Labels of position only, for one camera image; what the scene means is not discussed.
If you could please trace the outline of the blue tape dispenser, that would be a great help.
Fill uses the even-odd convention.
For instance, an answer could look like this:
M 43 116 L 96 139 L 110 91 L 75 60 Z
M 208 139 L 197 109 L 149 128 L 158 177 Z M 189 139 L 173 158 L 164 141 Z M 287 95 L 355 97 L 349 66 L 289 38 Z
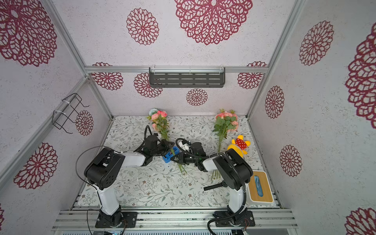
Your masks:
M 180 153 L 180 150 L 178 147 L 174 146 L 172 149 L 170 149 L 166 155 L 163 156 L 163 161 L 165 163 L 169 163 L 171 161 L 171 158 L 178 155 Z

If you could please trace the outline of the pink rose bouquet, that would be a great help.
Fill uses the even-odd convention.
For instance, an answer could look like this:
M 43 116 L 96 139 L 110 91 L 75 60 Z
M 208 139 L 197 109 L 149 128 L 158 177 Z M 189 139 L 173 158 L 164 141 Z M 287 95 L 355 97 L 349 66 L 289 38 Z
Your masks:
M 170 141 L 169 133 L 169 122 L 167 120 L 167 112 L 158 110 L 157 108 L 152 108 L 149 111 L 148 119 L 152 121 L 152 127 L 155 131 L 161 134 L 162 140 L 166 142 L 167 151 L 163 154 L 166 155 L 167 152 L 174 147 L 174 144 Z
M 222 151 L 222 142 L 227 138 L 228 133 L 237 131 L 238 127 L 238 116 L 234 110 L 225 111 L 221 109 L 219 114 L 215 116 L 213 132 L 218 136 L 218 153 Z

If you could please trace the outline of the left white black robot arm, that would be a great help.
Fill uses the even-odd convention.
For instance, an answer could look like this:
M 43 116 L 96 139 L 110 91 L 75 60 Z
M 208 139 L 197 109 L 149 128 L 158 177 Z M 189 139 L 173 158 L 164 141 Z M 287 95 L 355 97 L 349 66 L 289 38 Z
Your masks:
M 131 151 L 116 151 L 108 146 L 99 146 L 101 151 L 84 170 L 85 183 L 92 186 L 99 197 L 100 209 L 96 228 L 134 228 L 138 213 L 123 212 L 114 183 L 123 168 L 146 166 L 155 156 L 164 156 L 173 150 L 174 143 L 160 139 L 149 126 L 139 147 Z

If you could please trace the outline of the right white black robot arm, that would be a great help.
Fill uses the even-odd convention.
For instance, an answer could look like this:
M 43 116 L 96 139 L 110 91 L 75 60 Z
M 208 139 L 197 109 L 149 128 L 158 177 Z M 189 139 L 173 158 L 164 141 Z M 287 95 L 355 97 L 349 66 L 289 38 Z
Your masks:
M 183 138 L 175 141 L 179 153 L 171 160 L 182 164 L 194 164 L 200 171 L 209 172 L 218 170 L 222 176 L 222 182 L 204 187 L 204 191 L 216 188 L 230 189 L 230 200 L 226 211 L 215 211 L 213 219 L 207 223 L 210 234 L 215 232 L 211 224 L 216 227 L 254 227 L 253 213 L 246 206 L 248 184 L 250 183 L 253 171 L 248 163 L 234 149 L 230 148 L 225 152 L 207 155 L 199 142 L 191 143 Z

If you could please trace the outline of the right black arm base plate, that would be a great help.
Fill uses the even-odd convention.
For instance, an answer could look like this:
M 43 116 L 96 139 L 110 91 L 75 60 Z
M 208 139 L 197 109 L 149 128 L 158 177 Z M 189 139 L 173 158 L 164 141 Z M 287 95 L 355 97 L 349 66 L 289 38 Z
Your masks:
M 254 227 L 255 219 L 251 211 L 244 210 L 229 219 L 216 221 L 215 225 L 216 227 Z

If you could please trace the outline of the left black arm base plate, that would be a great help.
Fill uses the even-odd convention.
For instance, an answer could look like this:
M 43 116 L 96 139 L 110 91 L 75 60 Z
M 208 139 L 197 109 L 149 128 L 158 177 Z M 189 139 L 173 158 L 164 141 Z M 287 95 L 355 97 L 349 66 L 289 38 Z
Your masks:
M 99 212 L 95 228 L 134 228 L 137 221 L 137 212 L 115 212 L 113 215 L 106 215 Z

